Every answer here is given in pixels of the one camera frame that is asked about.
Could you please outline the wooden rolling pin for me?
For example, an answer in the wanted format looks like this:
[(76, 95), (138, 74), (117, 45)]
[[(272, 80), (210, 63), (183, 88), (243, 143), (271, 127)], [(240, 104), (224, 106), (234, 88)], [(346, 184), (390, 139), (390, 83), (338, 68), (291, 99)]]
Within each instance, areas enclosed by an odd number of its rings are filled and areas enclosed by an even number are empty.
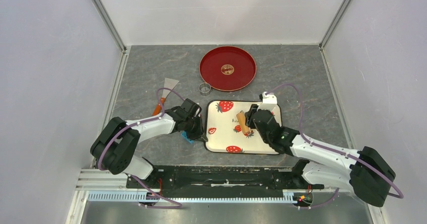
[(236, 118), (238, 120), (239, 126), (241, 127), (241, 131), (242, 133), (248, 137), (251, 133), (252, 130), (249, 126), (246, 125), (246, 116), (245, 113), (243, 111), (240, 111), (236, 114)]

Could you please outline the white strawberry print tray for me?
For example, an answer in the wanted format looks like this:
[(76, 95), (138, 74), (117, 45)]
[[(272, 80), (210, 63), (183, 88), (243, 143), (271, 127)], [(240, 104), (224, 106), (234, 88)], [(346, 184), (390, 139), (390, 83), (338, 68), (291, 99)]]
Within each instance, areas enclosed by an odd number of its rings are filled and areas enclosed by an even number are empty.
[(278, 155), (256, 129), (244, 134), (236, 115), (249, 111), (256, 101), (213, 100), (207, 105), (205, 147), (213, 153)]

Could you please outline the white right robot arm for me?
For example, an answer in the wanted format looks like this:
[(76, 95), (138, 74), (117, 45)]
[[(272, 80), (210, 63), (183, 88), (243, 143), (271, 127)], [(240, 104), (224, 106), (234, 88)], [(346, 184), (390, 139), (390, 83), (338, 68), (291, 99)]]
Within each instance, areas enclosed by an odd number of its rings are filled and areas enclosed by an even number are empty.
[(263, 142), (279, 154), (300, 158), (291, 173), (298, 188), (307, 184), (349, 190), (360, 200), (376, 207), (384, 206), (392, 196), (394, 170), (373, 148), (339, 148), (316, 142), (299, 131), (281, 126), (273, 114), (253, 104), (245, 112), (245, 124), (255, 129)]

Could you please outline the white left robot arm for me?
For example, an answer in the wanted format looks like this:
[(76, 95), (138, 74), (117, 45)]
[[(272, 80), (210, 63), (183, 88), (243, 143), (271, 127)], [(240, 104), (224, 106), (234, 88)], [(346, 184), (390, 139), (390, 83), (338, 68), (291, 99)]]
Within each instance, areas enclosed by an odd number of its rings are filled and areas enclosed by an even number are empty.
[(141, 184), (152, 188), (158, 174), (153, 164), (135, 155), (136, 147), (145, 140), (176, 132), (184, 132), (189, 141), (207, 142), (200, 114), (201, 107), (185, 99), (180, 106), (149, 118), (125, 121), (114, 117), (92, 144), (90, 154), (97, 160), (99, 170), (136, 176)]

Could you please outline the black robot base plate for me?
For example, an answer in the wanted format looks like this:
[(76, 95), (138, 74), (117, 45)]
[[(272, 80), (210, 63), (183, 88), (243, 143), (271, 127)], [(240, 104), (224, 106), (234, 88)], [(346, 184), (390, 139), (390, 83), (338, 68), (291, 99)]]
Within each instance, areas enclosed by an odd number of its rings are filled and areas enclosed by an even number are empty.
[(155, 166), (143, 181), (168, 198), (281, 197), (283, 190), (321, 190), (291, 167)]

